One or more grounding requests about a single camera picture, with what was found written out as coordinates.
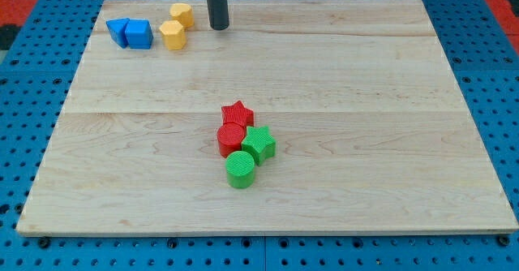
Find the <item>black cylindrical robot arm stick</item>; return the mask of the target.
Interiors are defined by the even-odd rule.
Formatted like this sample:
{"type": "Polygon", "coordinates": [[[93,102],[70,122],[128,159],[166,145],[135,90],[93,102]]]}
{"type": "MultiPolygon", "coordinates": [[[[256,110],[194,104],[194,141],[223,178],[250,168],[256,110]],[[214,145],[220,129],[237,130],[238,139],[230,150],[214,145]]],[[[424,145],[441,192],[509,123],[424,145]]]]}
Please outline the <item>black cylindrical robot arm stick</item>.
{"type": "Polygon", "coordinates": [[[229,12],[227,0],[206,0],[210,27],[221,31],[229,27],[229,12]]]}

